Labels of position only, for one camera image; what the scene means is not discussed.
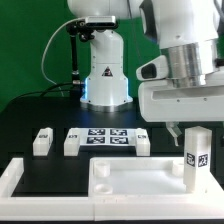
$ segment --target white rectangular block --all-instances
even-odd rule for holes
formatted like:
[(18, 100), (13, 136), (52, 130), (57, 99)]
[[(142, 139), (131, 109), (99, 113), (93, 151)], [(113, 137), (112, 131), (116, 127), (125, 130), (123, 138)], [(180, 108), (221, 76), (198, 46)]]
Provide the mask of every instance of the white rectangular block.
[(53, 141), (53, 129), (41, 129), (33, 142), (34, 156), (47, 156)]
[(23, 159), (12, 159), (0, 178), (0, 198), (9, 198), (12, 196), (23, 172)]
[(136, 154), (137, 156), (150, 156), (150, 141), (145, 129), (135, 130)]
[(72, 128), (69, 130), (64, 142), (64, 156), (77, 156), (80, 147), (80, 128)]
[(210, 175), (212, 131), (195, 127), (185, 131), (184, 184), (188, 193), (205, 193)]

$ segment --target black table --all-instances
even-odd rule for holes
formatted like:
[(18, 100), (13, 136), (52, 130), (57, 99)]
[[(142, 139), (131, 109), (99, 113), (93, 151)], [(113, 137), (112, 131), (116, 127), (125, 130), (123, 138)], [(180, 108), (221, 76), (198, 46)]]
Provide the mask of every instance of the black table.
[[(219, 183), (224, 184), (222, 123), (180, 123), (180, 128), (184, 132), (185, 128), (197, 125), (213, 131), (211, 171)], [(47, 157), (33, 157), (32, 142), (38, 131), (46, 127), (54, 130), (54, 141), (50, 152)], [(136, 100), (132, 108), (127, 111), (100, 113), (80, 108), (79, 102), (71, 98), (19, 98), (11, 102), (0, 114), (0, 174), (12, 158), (24, 158), (25, 171), (13, 196), (87, 196), (91, 158), (136, 156), (134, 147), (114, 149), (109, 146), (82, 146), (78, 157), (64, 157), (64, 140), (68, 130), (74, 127), (144, 128), (147, 129), (151, 140), (152, 156), (183, 156), (183, 146), (174, 145), (174, 140), (164, 123), (146, 123), (142, 119)]]

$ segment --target green wall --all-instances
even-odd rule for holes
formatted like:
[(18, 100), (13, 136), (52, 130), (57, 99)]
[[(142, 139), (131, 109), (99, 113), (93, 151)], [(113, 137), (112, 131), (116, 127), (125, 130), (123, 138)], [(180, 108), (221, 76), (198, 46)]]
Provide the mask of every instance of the green wall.
[[(66, 0), (0, 0), (0, 110), (20, 94), (41, 91), (51, 85), (42, 77), (41, 57), (53, 32), (72, 18)], [(136, 69), (159, 55), (158, 46), (143, 36), (140, 19), (134, 20), (134, 26), (141, 60), (136, 52), (131, 22), (120, 22), (117, 30), (125, 41), (124, 73), (129, 78), (131, 96), (137, 96), (139, 86)], [(223, 45), (219, 44), (219, 48), (222, 54)], [(78, 51), (84, 79), (90, 71), (89, 43), (79, 43)], [(51, 79), (58, 83), (70, 81), (70, 55), (69, 36), (63, 30), (46, 60), (46, 71)]]

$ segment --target black label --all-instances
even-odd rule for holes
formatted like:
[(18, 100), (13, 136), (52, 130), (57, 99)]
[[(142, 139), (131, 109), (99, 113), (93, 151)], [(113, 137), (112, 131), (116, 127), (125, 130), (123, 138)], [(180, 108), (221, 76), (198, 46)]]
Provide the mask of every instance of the black label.
[(105, 137), (88, 137), (87, 144), (105, 144)]
[(68, 138), (78, 138), (77, 135), (69, 135)]
[(127, 136), (128, 135), (128, 131), (126, 129), (124, 129), (124, 130), (121, 130), (121, 129), (111, 129), (110, 130), (110, 135)]
[(128, 138), (111, 137), (110, 138), (110, 144), (115, 144), (115, 145), (128, 145)]
[(187, 164), (195, 167), (195, 156), (194, 155), (187, 153)]
[(39, 135), (39, 138), (47, 138), (48, 135)]
[(146, 139), (147, 137), (145, 135), (138, 135), (139, 139)]
[(105, 135), (105, 129), (89, 129), (88, 135)]
[(199, 156), (198, 158), (198, 167), (203, 167), (208, 165), (208, 154)]

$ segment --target black logo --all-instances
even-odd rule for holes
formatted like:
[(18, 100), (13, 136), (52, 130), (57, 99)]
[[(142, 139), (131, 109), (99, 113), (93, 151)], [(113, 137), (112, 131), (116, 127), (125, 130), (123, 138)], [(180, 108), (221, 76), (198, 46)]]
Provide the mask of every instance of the black logo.
[(104, 76), (104, 77), (113, 77), (113, 74), (112, 74), (112, 72), (111, 72), (109, 67), (106, 68), (106, 70), (104, 71), (102, 76)]

